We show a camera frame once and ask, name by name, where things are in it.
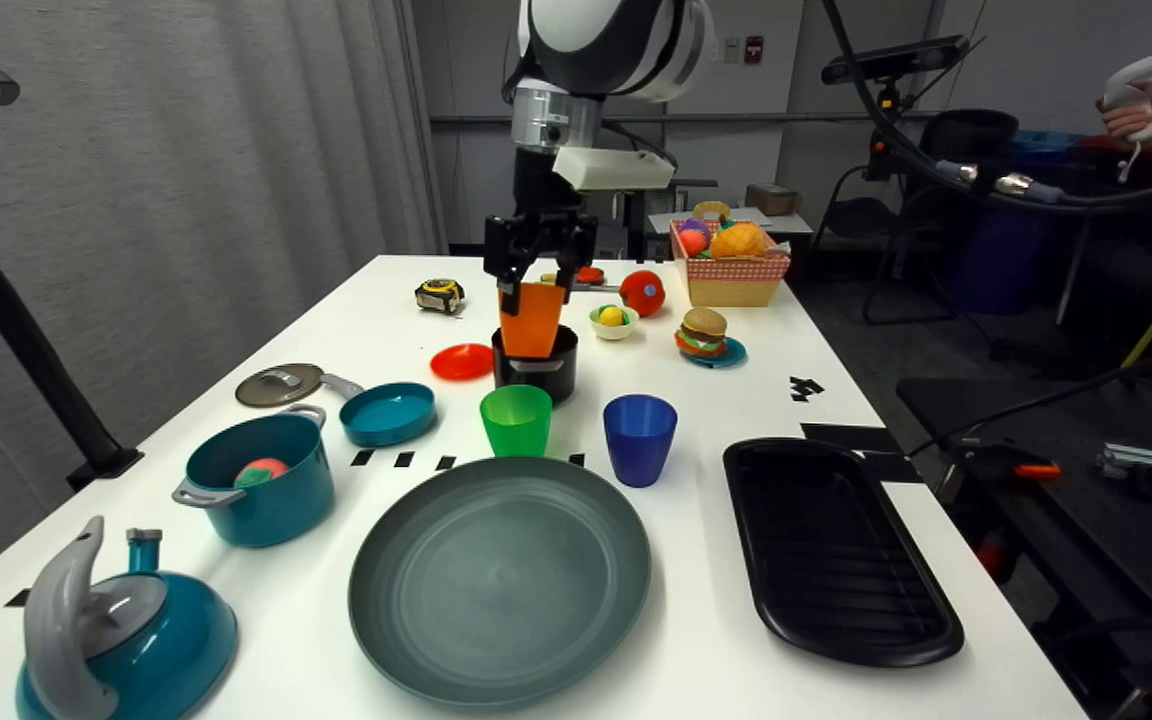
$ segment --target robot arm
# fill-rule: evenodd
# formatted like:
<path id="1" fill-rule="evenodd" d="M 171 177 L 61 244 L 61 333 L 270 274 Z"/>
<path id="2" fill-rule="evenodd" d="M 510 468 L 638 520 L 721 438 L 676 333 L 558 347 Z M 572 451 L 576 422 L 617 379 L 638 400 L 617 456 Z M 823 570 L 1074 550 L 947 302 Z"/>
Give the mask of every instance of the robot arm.
<path id="1" fill-rule="evenodd" d="M 538 256 L 561 260 L 561 283 L 594 263 L 596 218 L 581 192 L 667 189 L 656 153 L 596 146 L 608 95 L 667 103 L 713 46 L 709 0 L 520 0 L 520 67 L 510 78 L 515 138 L 515 217 L 492 217 L 486 267 L 501 306 L 515 312 Z"/>

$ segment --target wicker basket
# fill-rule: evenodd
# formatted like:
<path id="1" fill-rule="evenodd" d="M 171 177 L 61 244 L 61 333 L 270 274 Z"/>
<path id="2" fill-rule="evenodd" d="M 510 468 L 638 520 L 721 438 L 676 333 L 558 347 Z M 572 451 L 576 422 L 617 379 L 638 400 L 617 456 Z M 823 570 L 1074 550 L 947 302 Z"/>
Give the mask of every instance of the wicker basket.
<path id="1" fill-rule="evenodd" d="M 788 274 L 788 247 L 774 244 L 763 256 L 688 256 L 679 222 L 673 222 L 673 256 L 688 267 L 692 302 L 709 306 L 763 306 Z"/>

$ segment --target plate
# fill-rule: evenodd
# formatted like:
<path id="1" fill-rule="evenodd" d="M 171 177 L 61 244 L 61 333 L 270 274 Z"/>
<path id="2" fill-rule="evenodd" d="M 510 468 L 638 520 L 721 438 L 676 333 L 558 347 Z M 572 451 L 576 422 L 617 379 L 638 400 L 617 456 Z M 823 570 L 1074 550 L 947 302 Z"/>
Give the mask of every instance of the plate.
<path id="1" fill-rule="evenodd" d="M 653 579 L 642 514 L 561 458 L 459 462 L 370 533 L 348 615 L 365 657 L 455 710 L 538 705 L 594 670 Z"/>
<path id="2" fill-rule="evenodd" d="M 716 358 L 695 358 L 695 356 L 684 356 L 688 362 L 699 362 L 699 366 L 735 366 L 735 362 L 746 362 L 746 345 L 735 340 L 735 336 L 729 336 L 729 352 L 724 356 L 716 356 Z"/>
<path id="3" fill-rule="evenodd" d="M 343 434 L 356 446 L 394 446 L 434 426 L 434 391 L 426 384 L 376 384 L 340 403 Z"/>
<path id="4" fill-rule="evenodd" d="M 490 345 L 452 345 L 429 358 L 434 374 L 439 379 L 480 379 L 492 374 L 492 362 L 495 356 Z"/>

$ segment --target black tray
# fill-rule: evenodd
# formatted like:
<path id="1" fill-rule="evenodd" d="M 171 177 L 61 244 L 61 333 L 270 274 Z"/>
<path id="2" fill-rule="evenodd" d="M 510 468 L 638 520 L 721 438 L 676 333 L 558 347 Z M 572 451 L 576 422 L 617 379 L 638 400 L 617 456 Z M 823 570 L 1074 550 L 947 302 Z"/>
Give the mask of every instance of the black tray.
<path id="1" fill-rule="evenodd" d="M 966 647 L 920 548 L 866 468 L 829 445 L 746 438 L 724 451 L 763 624 L 809 651 L 907 667 Z"/>

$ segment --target trash bin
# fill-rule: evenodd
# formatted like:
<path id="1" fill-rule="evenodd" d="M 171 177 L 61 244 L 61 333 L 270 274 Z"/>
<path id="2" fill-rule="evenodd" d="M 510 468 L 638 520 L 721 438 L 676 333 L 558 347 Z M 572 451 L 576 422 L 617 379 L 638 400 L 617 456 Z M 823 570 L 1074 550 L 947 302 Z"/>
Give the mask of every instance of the trash bin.
<path id="1" fill-rule="evenodd" d="M 1015 130 L 1008 142 L 1008 169 L 1060 183 L 1075 135 L 1064 130 Z M 966 230 L 952 252 L 947 298 L 961 312 L 1008 317 L 1026 312 L 1038 295 L 1044 252 L 1051 252 L 1055 217 L 1028 209 L 988 209 L 978 227 Z"/>

